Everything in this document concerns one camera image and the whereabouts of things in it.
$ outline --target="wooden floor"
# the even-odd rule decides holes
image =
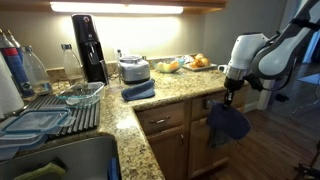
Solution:
[[[290,100],[274,101],[265,111],[246,113],[253,128],[245,138],[233,142],[228,165],[196,179],[294,179],[293,167],[298,163],[310,165],[320,139],[320,102],[312,104],[317,85],[296,79],[315,73],[320,73],[320,64],[299,65],[289,85],[278,92]],[[294,109],[301,106],[290,118]]]

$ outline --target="plastic bottle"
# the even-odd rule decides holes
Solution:
[[[23,68],[37,95],[46,95],[52,92],[49,76],[40,59],[33,53],[31,46],[22,46]]]
[[[63,50],[63,64],[70,85],[84,83],[82,65],[73,53],[71,44],[61,44]]]
[[[7,32],[5,34],[8,38],[8,40],[14,45],[14,47],[17,48],[18,54],[22,60],[23,55],[22,55],[20,43],[14,38],[13,34],[11,33],[11,31],[9,29],[7,30]]]
[[[35,93],[24,71],[22,60],[15,46],[0,29],[0,50],[23,98],[34,97]]]

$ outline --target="under-cabinet light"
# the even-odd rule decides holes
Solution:
[[[94,13],[138,13],[138,14],[181,14],[180,6],[126,5],[108,3],[50,2],[56,12],[94,12]]]

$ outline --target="blue cloth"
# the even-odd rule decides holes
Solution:
[[[121,95],[127,101],[153,97],[155,95],[154,83],[155,81],[150,79],[144,83],[122,90]]]
[[[206,121],[212,129],[222,130],[235,140],[243,138],[251,129],[248,119],[234,107],[224,107],[214,101]]]

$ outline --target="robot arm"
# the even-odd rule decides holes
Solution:
[[[234,91],[242,87],[244,80],[261,91],[264,88],[259,78],[272,80],[291,74],[297,54],[319,29],[320,0],[309,0],[275,37],[268,39],[262,33],[239,36],[226,72],[224,105],[230,106]]]

